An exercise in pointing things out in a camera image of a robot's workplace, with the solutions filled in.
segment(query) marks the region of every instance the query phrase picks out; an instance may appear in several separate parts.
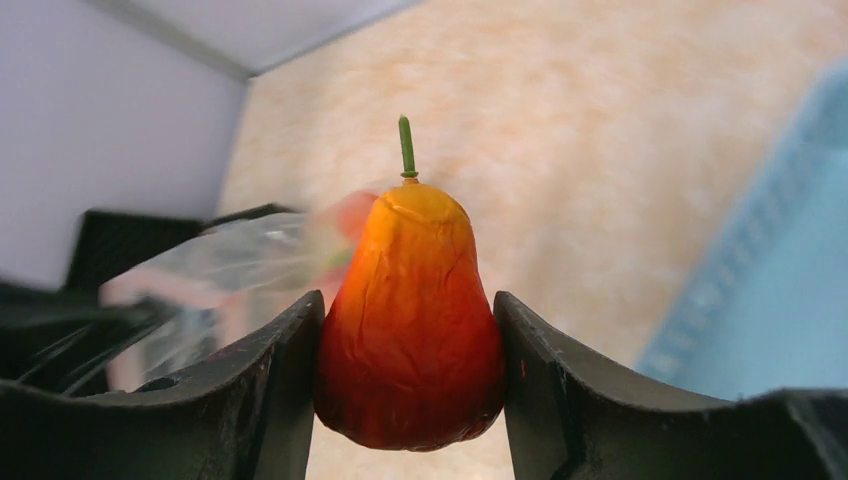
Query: gray wall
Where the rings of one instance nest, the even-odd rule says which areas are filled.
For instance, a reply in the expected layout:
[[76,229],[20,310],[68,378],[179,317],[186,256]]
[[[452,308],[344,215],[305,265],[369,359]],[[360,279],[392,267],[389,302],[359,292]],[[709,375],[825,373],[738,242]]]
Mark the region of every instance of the gray wall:
[[246,86],[81,0],[0,1],[0,275],[61,285],[78,217],[210,217]]

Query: tan surface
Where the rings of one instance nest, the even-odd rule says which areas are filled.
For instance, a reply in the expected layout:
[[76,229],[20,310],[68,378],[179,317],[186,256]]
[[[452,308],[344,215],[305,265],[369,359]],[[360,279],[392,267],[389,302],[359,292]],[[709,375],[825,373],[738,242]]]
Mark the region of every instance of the tan surface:
[[[845,0],[433,0],[260,77],[221,210],[400,169],[474,222],[489,295],[630,362],[816,75]],[[502,422],[435,454],[317,428],[311,479],[512,478]]]

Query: blue tray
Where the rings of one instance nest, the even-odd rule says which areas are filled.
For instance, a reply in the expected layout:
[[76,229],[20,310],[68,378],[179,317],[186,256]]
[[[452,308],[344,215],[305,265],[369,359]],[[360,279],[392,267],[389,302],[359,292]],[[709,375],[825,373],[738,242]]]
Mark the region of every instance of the blue tray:
[[848,387],[848,65],[813,89],[636,369],[729,400]]

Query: blurry background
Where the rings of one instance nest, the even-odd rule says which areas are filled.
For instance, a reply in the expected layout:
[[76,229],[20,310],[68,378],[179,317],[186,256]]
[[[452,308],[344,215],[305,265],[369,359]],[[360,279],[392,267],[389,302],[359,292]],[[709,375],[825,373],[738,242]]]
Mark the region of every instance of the blurry background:
[[[327,206],[397,175],[403,113],[422,179],[472,218],[490,297],[632,364],[848,45],[841,0],[431,0],[343,38],[404,5],[233,5],[0,6],[0,270],[58,282],[95,205]],[[309,475],[509,465],[502,422],[426,456],[316,425]]]

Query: fruit stem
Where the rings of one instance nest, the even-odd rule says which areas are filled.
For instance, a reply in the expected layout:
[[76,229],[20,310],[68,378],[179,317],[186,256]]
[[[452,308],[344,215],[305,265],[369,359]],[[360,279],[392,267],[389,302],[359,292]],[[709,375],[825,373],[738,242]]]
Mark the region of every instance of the fruit stem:
[[400,149],[403,153],[403,178],[413,179],[418,176],[415,171],[415,154],[412,152],[412,129],[409,127],[409,119],[401,115],[398,120],[400,130]]

